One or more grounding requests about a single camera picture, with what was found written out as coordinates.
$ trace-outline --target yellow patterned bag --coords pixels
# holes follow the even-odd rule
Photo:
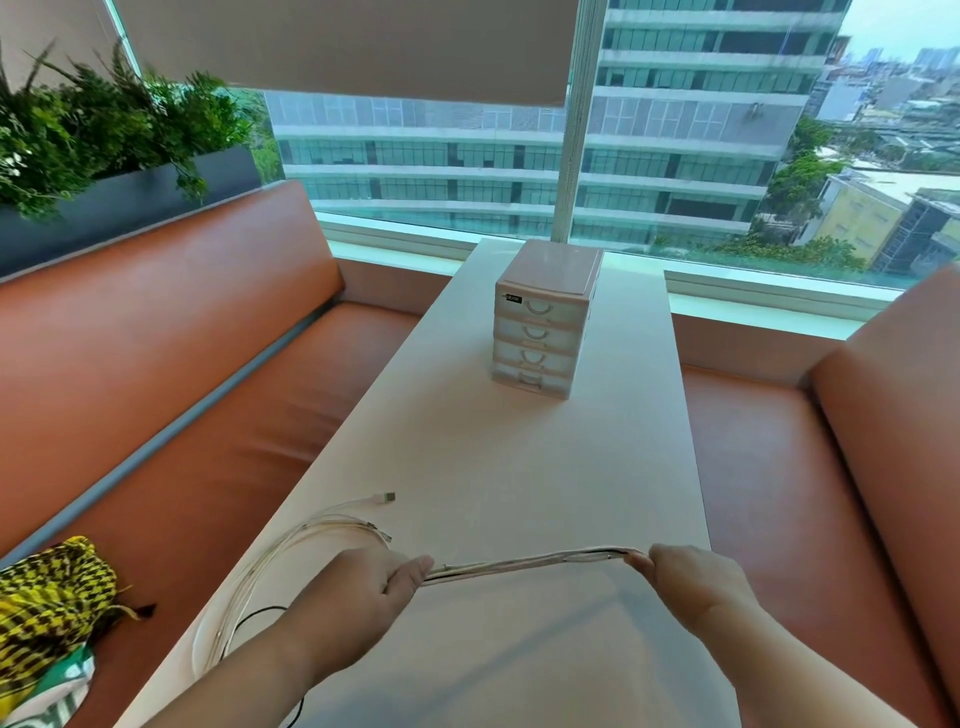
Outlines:
[[[116,596],[116,573],[84,536],[0,570],[0,722],[106,615],[135,617]]]

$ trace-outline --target black planter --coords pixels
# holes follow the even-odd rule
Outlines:
[[[202,203],[183,197],[177,170],[165,164],[100,180],[59,202],[60,217],[47,221],[25,220],[14,207],[0,206],[0,278],[260,186],[246,147],[197,157],[197,168],[206,180]]]

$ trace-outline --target window shade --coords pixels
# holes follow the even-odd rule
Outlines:
[[[114,0],[141,66],[253,88],[562,106],[576,0]]]
[[[0,0],[0,45],[11,86],[23,85],[34,64],[31,56],[53,39],[50,60],[64,70],[67,57],[100,68],[96,54],[108,58],[117,34],[103,0]],[[39,79],[56,85],[62,76],[44,69]]]

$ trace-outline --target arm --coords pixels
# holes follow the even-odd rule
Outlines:
[[[913,727],[763,611],[734,561],[693,546],[661,545],[626,561],[704,643],[763,728]]]
[[[308,690],[380,641],[432,566],[386,548],[343,551],[280,619],[145,728],[276,728]]]

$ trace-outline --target white table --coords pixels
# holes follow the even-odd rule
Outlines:
[[[493,284],[517,249],[476,249],[240,565],[309,514],[382,491],[397,501],[347,512],[391,533],[398,550],[439,562],[654,541],[709,547],[662,277],[628,255],[605,257],[573,396],[558,401],[490,379]],[[367,538],[338,532],[298,546],[268,571],[251,609],[289,603],[339,548]],[[244,629],[273,617],[263,619]],[[190,684],[199,621],[118,726],[142,724]],[[421,590],[370,655],[307,696],[298,723],[585,725],[739,725],[716,664],[619,562]]]

